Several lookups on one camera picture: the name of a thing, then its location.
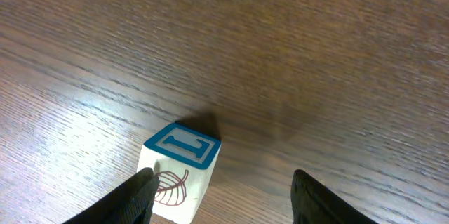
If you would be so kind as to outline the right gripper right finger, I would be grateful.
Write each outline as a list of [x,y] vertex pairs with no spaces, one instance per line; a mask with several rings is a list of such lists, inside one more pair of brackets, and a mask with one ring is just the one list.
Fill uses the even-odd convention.
[[302,169],[290,190],[294,224],[376,224]]

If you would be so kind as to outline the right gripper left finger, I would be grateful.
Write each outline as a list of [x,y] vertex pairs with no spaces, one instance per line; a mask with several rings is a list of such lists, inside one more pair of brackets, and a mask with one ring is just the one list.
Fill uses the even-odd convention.
[[149,224],[159,178],[144,168],[65,224]]

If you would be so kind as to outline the leaf picture wooden block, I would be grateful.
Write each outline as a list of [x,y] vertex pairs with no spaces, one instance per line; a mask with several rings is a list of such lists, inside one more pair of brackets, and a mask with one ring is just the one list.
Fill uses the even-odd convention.
[[153,213],[190,224],[210,182],[221,141],[172,123],[144,142],[137,170],[151,168],[159,177]]

